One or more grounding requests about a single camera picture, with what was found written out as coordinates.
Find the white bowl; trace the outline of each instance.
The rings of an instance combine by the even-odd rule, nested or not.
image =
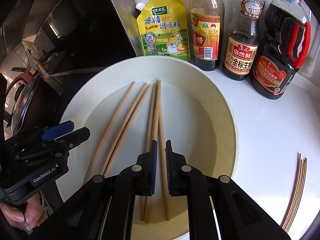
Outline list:
[[[114,64],[85,84],[68,105],[61,122],[72,120],[75,129],[86,126],[90,138],[70,151],[69,172],[57,180],[66,201],[82,184],[91,156],[109,120],[127,91],[137,84],[122,107],[100,151],[92,176],[100,172],[106,151],[122,120],[144,82],[162,80],[162,108],[165,139],[174,152],[205,175],[233,177],[236,170],[236,128],[231,111],[219,89],[192,64],[169,57],[137,57]],[[146,98],[113,164],[110,176],[136,163],[146,151],[145,138],[151,93]],[[151,202],[150,223],[139,221],[136,201],[132,239],[174,239],[188,233],[186,197],[170,198],[170,221],[164,221],[158,158],[156,192]]]

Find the soy sauce bottle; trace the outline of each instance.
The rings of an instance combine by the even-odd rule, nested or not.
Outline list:
[[[222,0],[190,0],[195,64],[204,71],[215,70],[220,64],[224,4]]]
[[[272,100],[283,95],[309,50],[311,26],[300,3],[272,0],[264,18],[267,31],[252,67],[251,83]]]
[[[244,80],[253,64],[260,40],[259,21],[266,0],[233,0],[234,15],[228,29],[223,71],[233,80]]]

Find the pot lid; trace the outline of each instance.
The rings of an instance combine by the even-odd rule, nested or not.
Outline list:
[[[24,117],[38,85],[39,79],[40,76],[39,74],[37,74],[30,83],[26,84],[26,86],[21,91],[18,100],[14,104],[11,124],[12,135],[16,135],[23,124]]]

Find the finger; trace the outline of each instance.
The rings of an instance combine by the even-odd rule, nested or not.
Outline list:
[[[45,213],[45,211],[42,211],[42,216],[40,217],[37,226],[40,226],[45,220],[47,219],[47,214]]]
[[[42,215],[42,206],[39,200],[39,194],[34,195],[32,198],[28,199],[28,204],[24,216],[26,218],[26,227],[35,227]]]
[[[2,202],[2,203],[0,203],[0,208],[1,208],[3,215],[5,216],[7,221],[12,226],[16,226],[16,223],[12,223],[12,222],[23,222],[24,221],[24,216],[23,216],[22,212],[19,209],[17,209],[16,207]]]

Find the bamboo skewer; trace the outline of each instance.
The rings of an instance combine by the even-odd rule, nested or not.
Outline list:
[[[103,143],[104,143],[104,141],[105,141],[108,133],[110,132],[110,129],[111,129],[113,123],[115,122],[116,117],[118,116],[118,114],[119,114],[119,112],[120,112],[120,109],[122,108],[124,102],[126,101],[127,97],[129,96],[129,94],[130,94],[130,92],[131,92],[131,90],[132,90],[132,88],[133,88],[134,85],[135,85],[135,82],[132,82],[132,84],[131,84],[131,86],[129,87],[128,91],[125,93],[124,97],[123,97],[122,100],[120,101],[120,103],[119,103],[119,105],[118,105],[118,107],[117,107],[117,109],[116,109],[113,117],[111,118],[111,121],[109,122],[107,128],[105,129],[103,135],[101,136],[100,141],[99,141],[99,143],[98,143],[98,145],[97,145],[97,148],[96,148],[96,150],[94,151],[93,156],[92,156],[92,158],[91,158],[91,161],[90,161],[90,163],[89,163],[87,172],[86,172],[86,174],[85,174],[85,176],[84,176],[84,180],[83,180],[82,186],[83,186],[83,185],[87,182],[87,180],[89,179],[90,173],[91,173],[92,168],[93,168],[93,166],[94,166],[94,163],[95,163],[95,161],[96,161],[96,159],[97,159],[97,157],[98,157],[98,155],[99,155],[99,152],[100,152],[100,150],[101,150],[101,147],[102,147],[102,145],[103,145]]]
[[[293,223],[293,220],[297,214],[297,211],[298,211],[298,208],[299,208],[299,205],[300,205],[300,201],[301,201],[301,198],[302,198],[302,193],[303,193],[303,188],[304,188],[304,183],[306,181],[306,173],[307,173],[307,159],[304,159],[303,160],[303,164],[302,164],[302,178],[301,178],[301,184],[300,184],[300,189],[299,189],[299,195],[297,197],[297,201],[294,205],[294,208],[293,208],[293,213],[290,217],[290,220],[288,221],[288,224],[287,224],[287,227],[286,227],[286,232],[289,231],[292,223]]]
[[[300,166],[301,166],[301,154],[298,155],[298,163],[297,163],[297,171],[296,171],[296,179],[295,183],[293,186],[293,192],[291,194],[291,198],[287,207],[287,210],[285,212],[284,218],[282,219],[282,222],[280,226],[284,229],[284,226],[287,224],[289,220],[289,216],[291,214],[292,206],[294,203],[294,200],[296,198],[297,190],[298,190],[298,185],[299,185],[299,178],[300,178]]]
[[[143,85],[143,87],[142,87],[141,90],[139,91],[138,95],[137,95],[136,98],[134,99],[133,103],[131,104],[131,107],[129,108],[129,110],[128,110],[128,112],[127,112],[127,115],[125,116],[125,118],[124,118],[124,120],[123,120],[123,122],[122,122],[122,124],[121,124],[121,126],[120,126],[120,128],[119,128],[119,130],[118,130],[118,133],[117,133],[117,135],[116,135],[116,138],[114,139],[114,141],[113,141],[113,143],[112,143],[112,145],[111,145],[111,148],[110,148],[110,150],[109,150],[109,152],[108,152],[108,154],[107,154],[107,157],[106,157],[106,159],[105,159],[105,161],[104,161],[104,163],[103,163],[103,165],[102,165],[102,168],[101,168],[101,171],[100,171],[100,174],[101,174],[101,175],[104,174],[105,169],[106,169],[106,167],[107,167],[107,165],[108,165],[108,163],[109,163],[109,160],[110,160],[110,158],[111,158],[111,156],[112,156],[112,153],[113,153],[114,149],[116,148],[116,145],[117,145],[117,143],[118,143],[118,140],[119,140],[119,138],[121,137],[121,134],[123,133],[123,131],[124,131],[126,125],[127,125],[127,122],[128,122],[128,120],[129,120],[132,112],[134,111],[134,109],[135,109],[135,107],[136,107],[136,105],[137,105],[137,103],[138,103],[138,101],[139,101],[142,93],[144,92],[146,86],[147,86],[147,83],[145,83],[145,84]]]
[[[136,118],[136,116],[137,116],[137,114],[138,114],[138,112],[139,112],[144,100],[146,99],[146,97],[147,97],[147,95],[148,95],[148,93],[149,93],[149,91],[151,89],[151,85],[148,85],[147,89],[144,89],[144,88],[145,88],[145,86],[143,86],[143,92],[144,93],[141,96],[141,99],[139,100],[136,108],[134,109],[134,111],[133,111],[133,113],[132,113],[127,125],[125,126],[124,131],[123,131],[123,133],[122,133],[122,135],[121,135],[121,137],[120,137],[120,139],[119,139],[119,141],[118,141],[118,143],[116,145],[116,148],[114,149],[114,151],[112,153],[110,161],[109,161],[109,163],[108,163],[108,165],[106,167],[106,170],[105,170],[105,172],[103,174],[104,177],[108,176],[108,174],[109,174],[109,172],[111,170],[111,167],[112,167],[112,165],[113,165],[113,163],[114,163],[114,161],[116,159],[116,155],[117,155],[118,151],[120,150],[120,148],[122,146],[122,143],[124,142],[124,139],[127,136],[128,131],[130,130],[130,128],[131,128],[131,126],[133,124],[133,121]]]
[[[169,214],[169,189],[167,179],[167,161],[165,156],[165,139],[164,139],[164,127],[163,127],[163,116],[162,106],[160,101],[160,113],[159,113],[159,134],[160,134],[160,156],[161,156],[161,175],[162,175],[162,192],[164,195],[164,214],[165,220],[170,220]]]
[[[158,80],[156,84],[156,99],[155,99],[155,108],[153,113],[153,131],[152,131],[153,140],[157,140],[157,135],[158,135],[160,92],[161,92],[161,80]],[[151,203],[151,196],[147,196],[146,202],[145,202],[145,208],[144,208],[144,219],[146,223],[149,223],[150,221],[150,209],[151,209],[150,203]]]
[[[152,119],[153,119],[153,111],[155,108],[155,98],[156,98],[156,84],[153,84],[152,87],[152,97],[150,103],[150,110],[149,110],[149,118],[148,118],[148,128],[147,128],[147,139],[146,139],[146,152],[150,151],[151,147],[151,130],[152,130]],[[146,197],[140,197],[140,220],[144,221],[144,207],[146,203]]]
[[[298,207],[300,205],[304,183],[306,179],[307,173],[307,159],[301,159],[301,155],[299,154],[297,172],[296,172],[296,181],[294,185],[294,190],[292,192],[289,205],[287,207],[287,211],[282,220],[281,227],[285,232],[288,232],[292,222],[297,214]]]

